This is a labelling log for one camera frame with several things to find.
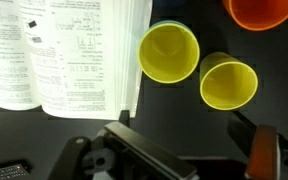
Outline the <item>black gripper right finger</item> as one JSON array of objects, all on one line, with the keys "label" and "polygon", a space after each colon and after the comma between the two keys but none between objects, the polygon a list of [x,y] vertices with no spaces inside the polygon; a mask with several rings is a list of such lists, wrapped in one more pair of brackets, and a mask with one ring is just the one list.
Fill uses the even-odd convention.
[{"label": "black gripper right finger", "polygon": [[255,125],[239,111],[233,111],[227,132],[248,158],[246,180],[278,180],[278,138],[275,128]]}]

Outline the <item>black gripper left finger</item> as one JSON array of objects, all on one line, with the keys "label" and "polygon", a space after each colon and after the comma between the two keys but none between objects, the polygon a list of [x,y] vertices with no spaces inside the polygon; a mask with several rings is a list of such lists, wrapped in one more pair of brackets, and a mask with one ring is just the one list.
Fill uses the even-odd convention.
[{"label": "black gripper left finger", "polygon": [[104,126],[104,144],[115,154],[117,180],[198,180],[197,169],[129,127],[129,112]]}]

